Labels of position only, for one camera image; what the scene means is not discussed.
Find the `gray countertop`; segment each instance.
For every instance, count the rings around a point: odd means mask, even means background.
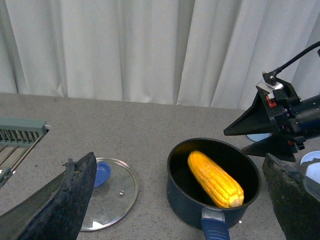
[[[0,190],[0,215],[63,172],[68,158],[76,161],[92,151],[96,157],[122,160],[137,173],[139,194],[128,215],[111,227],[80,232],[79,240],[204,239],[202,231],[182,222],[167,201],[168,154],[178,143],[198,137],[222,140],[237,148],[252,143],[246,136],[223,133],[242,110],[8,93],[0,93],[0,109],[1,117],[42,119],[51,126]],[[318,145],[317,139],[308,141],[306,149],[296,154],[298,161]],[[242,223],[229,230],[230,237],[285,239],[262,173],[264,159],[251,159],[260,171],[261,192]]]

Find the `white curtain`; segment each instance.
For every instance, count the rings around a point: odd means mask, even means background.
[[[318,41],[319,0],[0,0],[0,92],[247,109]],[[317,51],[278,77],[319,94]]]

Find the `corn on the cob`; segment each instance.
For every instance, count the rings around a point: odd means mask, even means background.
[[[202,188],[220,208],[237,207],[244,202],[244,191],[227,172],[200,151],[193,151],[188,165]]]

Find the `pot lid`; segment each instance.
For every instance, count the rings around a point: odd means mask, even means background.
[[[93,188],[81,232],[97,231],[117,223],[127,215],[138,196],[138,177],[128,164],[106,157],[97,157],[96,163],[108,165],[110,175]]]

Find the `cable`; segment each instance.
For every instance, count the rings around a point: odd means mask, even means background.
[[[290,66],[291,64],[293,64],[295,61],[297,61],[299,58],[301,58],[303,55],[307,54],[308,52],[310,52],[311,50],[317,48],[317,47],[320,47],[320,41],[312,44],[311,46],[309,46],[308,48],[306,48],[305,50],[303,50],[302,52],[300,52],[297,56],[295,56],[294,58],[292,58],[290,61],[288,61],[287,63],[285,63],[284,65],[276,68],[274,70],[275,72],[275,75],[277,75],[278,73],[281,73],[281,71],[283,69],[285,69],[286,67]]]

